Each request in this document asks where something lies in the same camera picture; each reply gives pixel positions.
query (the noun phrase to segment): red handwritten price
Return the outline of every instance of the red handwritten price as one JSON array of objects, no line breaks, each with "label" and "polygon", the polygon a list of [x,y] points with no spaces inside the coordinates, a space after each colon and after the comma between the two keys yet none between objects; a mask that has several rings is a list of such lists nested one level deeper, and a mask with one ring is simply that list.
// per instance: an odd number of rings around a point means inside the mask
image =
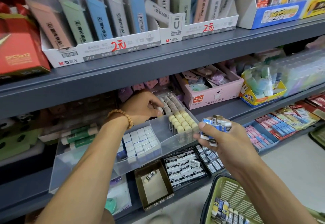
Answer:
[{"label": "red handwritten price", "polygon": [[209,25],[204,25],[205,26],[205,29],[203,30],[203,32],[208,32],[208,31],[213,31],[214,29],[214,25],[213,23],[209,23]]},{"label": "red handwritten price", "polygon": [[114,49],[112,50],[113,51],[116,51],[116,50],[120,50],[120,49],[125,49],[126,48],[126,44],[123,40],[118,40],[117,41],[118,43],[116,42],[112,42],[111,44],[114,45]]}]

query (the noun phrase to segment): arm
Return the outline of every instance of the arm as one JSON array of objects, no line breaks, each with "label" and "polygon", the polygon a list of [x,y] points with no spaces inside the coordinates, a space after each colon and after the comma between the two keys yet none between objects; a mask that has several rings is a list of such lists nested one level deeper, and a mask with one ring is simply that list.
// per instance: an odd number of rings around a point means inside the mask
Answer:
[{"label": "arm", "polygon": [[264,163],[251,144],[245,128],[232,122],[228,133],[200,122],[199,128],[214,137],[217,147],[200,139],[199,143],[215,150],[227,170],[241,184],[264,223],[317,223],[291,193],[283,181]]},{"label": "arm", "polygon": [[[140,92],[131,97],[122,110],[137,125],[160,115],[158,110],[148,107],[149,102],[163,107],[152,93]],[[129,121],[122,114],[113,113],[108,118],[71,175],[40,214],[36,224],[100,222],[117,150],[128,126]]]}]

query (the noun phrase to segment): pink box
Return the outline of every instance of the pink box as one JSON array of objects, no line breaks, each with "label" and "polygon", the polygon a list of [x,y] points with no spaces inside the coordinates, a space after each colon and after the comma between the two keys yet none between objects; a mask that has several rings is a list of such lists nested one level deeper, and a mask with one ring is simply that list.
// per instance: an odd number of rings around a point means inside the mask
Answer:
[{"label": "pink box", "polygon": [[[215,64],[215,66],[227,74],[227,78],[231,81],[227,84],[223,84],[217,87],[209,88],[204,91],[192,91],[188,84],[184,82],[180,74],[175,74],[183,92],[184,103],[188,109],[195,109],[203,107],[213,103],[219,103],[228,99],[236,98],[242,88],[244,79],[239,77],[234,72],[221,64]],[[213,65],[209,65],[209,69],[216,71],[217,68]]]}]

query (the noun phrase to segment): forearm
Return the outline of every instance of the forearm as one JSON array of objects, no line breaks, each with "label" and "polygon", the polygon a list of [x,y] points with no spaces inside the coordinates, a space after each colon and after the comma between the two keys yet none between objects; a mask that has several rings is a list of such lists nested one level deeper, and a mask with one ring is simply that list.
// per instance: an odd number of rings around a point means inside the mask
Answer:
[{"label": "forearm", "polygon": [[237,179],[264,223],[316,223],[283,181],[261,160]]},{"label": "forearm", "polygon": [[117,150],[127,127],[128,120],[119,116],[103,125],[37,224],[100,222]]}]

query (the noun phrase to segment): white display box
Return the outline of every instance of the white display box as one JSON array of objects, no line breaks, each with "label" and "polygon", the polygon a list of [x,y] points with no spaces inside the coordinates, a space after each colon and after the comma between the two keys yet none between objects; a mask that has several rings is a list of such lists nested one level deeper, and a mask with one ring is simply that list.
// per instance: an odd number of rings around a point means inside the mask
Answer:
[{"label": "white display box", "polygon": [[160,46],[160,32],[155,30],[107,40],[99,40],[75,47],[54,49],[41,31],[42,51],[54,68],[87,62],[113,55]]},{"label": "white display box", "polygon": [[239,14],[238,27],[256,29],[297,20],[306,0],[257,8],[256,0],[235,0]]},{"label": "white display box", "polygon": [[169,15],[167,28],[160,28],[161,44],[192,39],[209,34],[234,30],[238,14],[235,3],[232,4],[229,17],[185,25],[185,13]]}]

